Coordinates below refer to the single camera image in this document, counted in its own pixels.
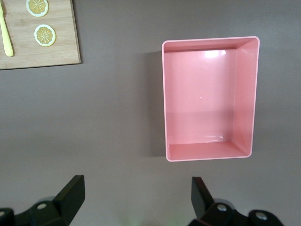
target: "gray tabletop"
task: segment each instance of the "gray tabletop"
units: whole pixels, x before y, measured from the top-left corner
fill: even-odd
[[[184,226],[192,176],[242,214],[300,225],[299,0],[74,0],[82,64],[0,71],[0,206],[20,213],[85,175],[73,226]],[[253,154],[165,158],[161,45],[258,36]]]

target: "screw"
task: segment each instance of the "screw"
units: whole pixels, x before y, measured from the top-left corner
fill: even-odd
[[[223,204],[218,204],[217,205],[217,208],[220,210],[220,211],[227,211],[227,207]]]
[[[267,215],[265,215],[265,214],[262,213],[262,212],[256,212],[255,215],[256,215],[256,217],[259,218],[260,220],[267,220],[267,219],[268,219]]]
[[[42,204],[37,206],[37,209],[41,210],[41,209],[45,208],[46,206],[47,206],[46,203],[42,203]]]

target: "lemon slice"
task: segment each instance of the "lemon slice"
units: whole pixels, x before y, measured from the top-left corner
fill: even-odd
[[[47,0],[27,0],[26,8],[35,17],[45,16],[49,10]]]
[[[51,46],[56,40],[56,34],[52,27],[41,24],[34,31],[34,38],[41,46]]]

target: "pink plastic bin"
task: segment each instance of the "pink plastic bin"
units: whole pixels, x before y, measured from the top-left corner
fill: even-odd
[[[258,54],[257,37],[163,43],[167,160],[251,155]]]

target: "yellow utensil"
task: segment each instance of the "yellow utensil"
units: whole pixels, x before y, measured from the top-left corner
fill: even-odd
[[[3,39],[3,46],[4,46],[5,54],[8,57],[12,57],[14,52],[13,52],[13,47],[11,46],[11,42],[9,39],[8,29],[5,24],[1,0],[0,0],[0,26],[1,26],[1,31],[2,31],[2,39]]]

